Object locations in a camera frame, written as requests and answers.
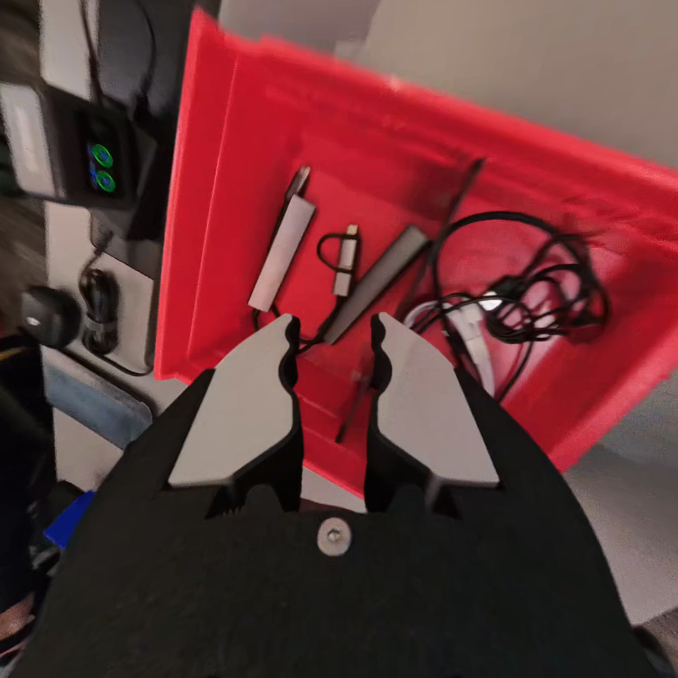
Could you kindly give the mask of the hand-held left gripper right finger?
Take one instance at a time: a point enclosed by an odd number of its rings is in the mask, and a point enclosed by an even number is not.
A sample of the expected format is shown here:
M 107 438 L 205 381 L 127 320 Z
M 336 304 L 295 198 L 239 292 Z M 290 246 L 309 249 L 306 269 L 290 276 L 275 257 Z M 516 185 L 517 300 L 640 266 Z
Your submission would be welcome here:
M 453 487 L 498 489 L 500 478 L 453 365 L 387 313 L 372 316 L 372 398 L 364 503 L 384 513 L 405 486 L 446 513 Z

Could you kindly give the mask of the grey USB hub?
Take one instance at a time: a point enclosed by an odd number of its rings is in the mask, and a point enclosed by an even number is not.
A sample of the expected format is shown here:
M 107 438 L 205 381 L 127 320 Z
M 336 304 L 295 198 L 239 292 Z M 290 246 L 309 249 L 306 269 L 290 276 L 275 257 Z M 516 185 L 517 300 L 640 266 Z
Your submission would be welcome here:
M 423 231 L 413 225 L 407 226 L 360 278 L 346 300 L 338 303 L 316 336 L 299 348 L 298 354 L 319 344 L 337 343 L 430 244 Z
M 309 179 L 310 167 L 302 165 L 285 191 L 266 258 L 248 301 L 255 332 L 259 329 L 261 314 L 277 314 L 276 296 L 315 216 L 316 206 L 304 197 Z

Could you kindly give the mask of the black round object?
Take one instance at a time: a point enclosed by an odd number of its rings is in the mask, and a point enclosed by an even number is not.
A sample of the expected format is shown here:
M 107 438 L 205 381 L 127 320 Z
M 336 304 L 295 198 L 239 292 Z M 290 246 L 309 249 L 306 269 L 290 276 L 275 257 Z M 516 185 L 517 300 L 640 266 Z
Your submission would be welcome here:
M 40 345 L 65 349 L 78 336 L 81 308 L 63 290 L 33 285 L 22 292 L 20 313 L 24 331 Z

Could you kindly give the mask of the grey USB adapter with loop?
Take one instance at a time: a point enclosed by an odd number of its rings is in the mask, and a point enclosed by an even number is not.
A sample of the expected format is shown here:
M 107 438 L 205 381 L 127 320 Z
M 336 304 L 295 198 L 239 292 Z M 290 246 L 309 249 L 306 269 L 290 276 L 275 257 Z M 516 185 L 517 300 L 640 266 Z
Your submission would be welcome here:
M 331 240 L 338 241 L 338 258 L 335 264 L 328 261 L 323 254 L 324 244 Z M 336 298 L 344 299 L 351 293 L 360 247 L 361 235 L 356 224 L 348 225 L 344 233 L 327 233 L 318 241 L 318 259 L 334 272 L 332 293 Z

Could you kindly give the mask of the black device green display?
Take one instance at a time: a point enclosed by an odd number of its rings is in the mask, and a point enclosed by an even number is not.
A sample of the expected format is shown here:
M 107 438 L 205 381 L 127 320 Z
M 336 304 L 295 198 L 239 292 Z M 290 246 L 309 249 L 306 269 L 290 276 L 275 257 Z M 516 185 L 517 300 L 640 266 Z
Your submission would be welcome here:
M 121 111 L 72 97 L 54 109 L 58 200 L 95 209 L 132 209 L 142 153 L 137 129 Z

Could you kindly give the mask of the black cable gold plug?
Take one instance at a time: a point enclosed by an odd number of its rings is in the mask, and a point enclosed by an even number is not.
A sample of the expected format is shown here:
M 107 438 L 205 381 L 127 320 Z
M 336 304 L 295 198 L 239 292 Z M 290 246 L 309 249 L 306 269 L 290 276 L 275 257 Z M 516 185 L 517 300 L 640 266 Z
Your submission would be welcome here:
M 500 277 L 484 294 L 443 293 L 440 259 L 448 239 L 467 226 L 492 222 L 528 226 L 547 240 L 520 273 Z M 595 272 L 586 238 L 536 216 L 488 211 L 450 222 L 432 246 L 428 267 L 435 293 L 432 319 L 475 304 L 489 316 L 489 333 L 505 344 L 547 342 L 588 328 L 599 333 L 612 317 L 612 301 Z

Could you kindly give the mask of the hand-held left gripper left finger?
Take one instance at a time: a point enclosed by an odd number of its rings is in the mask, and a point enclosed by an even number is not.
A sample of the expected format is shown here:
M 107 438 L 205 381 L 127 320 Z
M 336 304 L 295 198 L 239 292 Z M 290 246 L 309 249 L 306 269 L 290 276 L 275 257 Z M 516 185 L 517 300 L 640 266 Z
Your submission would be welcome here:
M 168 484 L 219 487 L 228 510 L 268 486 L 284 512 L 301 505 L 303 431 L 294 391 L 301 323 L 282 315 L 238 344 L 211 380 Z

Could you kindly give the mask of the blue plastic bin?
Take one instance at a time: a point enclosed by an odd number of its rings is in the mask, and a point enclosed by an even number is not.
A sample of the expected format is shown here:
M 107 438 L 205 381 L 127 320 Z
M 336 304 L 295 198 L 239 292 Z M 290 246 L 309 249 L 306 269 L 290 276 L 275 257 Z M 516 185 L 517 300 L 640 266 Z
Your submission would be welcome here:
M 96 497 L 95 490 L 77 496 L 44 530 L 44 537 L 60 550 L 64 550 L 77 526 Z

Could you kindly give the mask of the red plastic bin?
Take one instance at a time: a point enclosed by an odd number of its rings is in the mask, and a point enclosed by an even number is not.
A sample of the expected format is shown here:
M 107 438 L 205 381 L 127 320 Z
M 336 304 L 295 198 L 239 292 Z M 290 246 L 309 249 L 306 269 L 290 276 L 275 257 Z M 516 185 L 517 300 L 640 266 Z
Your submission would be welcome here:
M 559 471 L 634 408 L 641 368 L 677 337 L 677 171 L 191 19 L 159 294 L 155 377 L 191 384 L 254 331 L 250 293 L 284 189 L 310 167 L 315 216 L 279 301 L 309 337 L 330 312 L 321 235 L 362 228 L 359 275 L 409 225 L 430 239 L 462 170 L 487 159 L 463 216 L 515 208 L 584 236 L 612 301 L 599 333 L 535 349 L 504 407 Z

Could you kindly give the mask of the white box device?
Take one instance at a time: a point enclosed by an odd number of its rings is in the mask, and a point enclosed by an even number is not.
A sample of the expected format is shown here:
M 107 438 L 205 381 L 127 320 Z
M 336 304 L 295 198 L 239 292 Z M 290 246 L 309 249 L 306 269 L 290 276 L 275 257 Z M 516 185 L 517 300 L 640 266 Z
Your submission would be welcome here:
M 1 83 L 1 112 L 13 172 L 22 191 L 54 199 L 54 173 L 38 91 L 29 86 Z

